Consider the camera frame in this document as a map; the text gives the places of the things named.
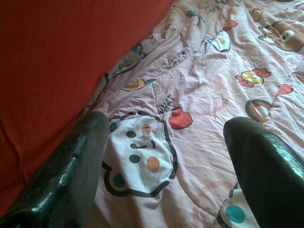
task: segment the cartoon face print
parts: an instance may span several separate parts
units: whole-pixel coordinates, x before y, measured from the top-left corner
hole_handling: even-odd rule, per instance
[[[258,38],[284,51],[297,52],[304,46],[304,36],[295,28],[277,21],[265,28],[259,27],[262,36]]]
[[[144,111],[112,118],[102,167],[111,194],[155,197],[178,168],[166,122]]]
[[[149,80],[145,81],[144,79],[139,78],[139,79],[136,79],[135,81],[129,82],[121,89],[124,91],[127,91],[127,92],[132,92],[132,91],[139,90],[139,89],[143,88],[144,86],[151,84],[154,81],[155,81],[155,79],[149,79]]]
[[[265,118],[268,116],[271,107],[271,103],[260,99],[249,100],[245,104],[247,115],[260,124],[265,122]]]
[[[241,76],[237,75],[235,78],[238,80],[241,86],[245,86],[247,88],[252,88],[255,83],[264,83],[264,78],[271,76],[271,73],[263,68],[263,69],[253,69],[250,71],[242,72]]]
[[[238,183],[230,191],[216,218],[222,228],[259,227]]]
[[[225,52],[230,50],[230,39],[227,32],[221,30],[218,35],[211,39],[206,37],[203,42],[205,46],[205,51],[212,45],[219,52]]]

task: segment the wrinkled fabric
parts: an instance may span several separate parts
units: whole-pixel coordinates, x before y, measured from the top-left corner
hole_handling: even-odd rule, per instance
[[[95,107],[111,133],[89,227],[220,227],[216,216],[237,182],[222,131],[236,116],[304,158],[300,3],[173,5],[138,45],[145,58],[113,74]],[[232,212],[230,226],[256,224],[250,210],[243,220]]]

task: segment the teal circle print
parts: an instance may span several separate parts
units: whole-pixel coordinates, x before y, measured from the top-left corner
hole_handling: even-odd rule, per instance
[[[245,220],[245,213],[243,212],[242,208],[238,206],[228,206],[225,210],[225,213],[227,217],[235,223],[242,223]]]

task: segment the red sofa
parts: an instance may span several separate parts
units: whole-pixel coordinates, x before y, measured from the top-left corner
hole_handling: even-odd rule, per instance
[[[0,0],[0,216],[173,0]]]

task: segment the brown cartoon print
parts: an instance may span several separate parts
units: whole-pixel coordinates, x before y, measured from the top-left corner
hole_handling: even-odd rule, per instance
[[[271,103],[260,99],[249,100],[245,104],[247,115],[260,124],[265,121],[271,107]]]
[[[258,22],[261,19],[263,11],[260,8],[254,8],[251,12],[253,21]]]
[[[121,89],[124,91],[127,91],[127,92],[133,92],[133,91],[139,90],[145,86],[148,86],[149,84],[151,84],[154,81],[155,81],[155,79],[149,79],[149,80],[145,81],[144,79],[139,78],[139,79],[136,79],[135,81],[132,81],[132,82],[126,84]]]
[[[260,40],[284,51],[297,52],[304,46],[304,36],[282,21],[277,21],[265,28],[259,27],[259,29],[263,34],[258,37]]]
[[[254,87],[255,83],[264,83],[264,78],[271,76],[271,73],[263,68],[263,69],[253,69],[250,71],[244,71],[240,75],[235,76],[241,86],[245,86],[247,88]]]

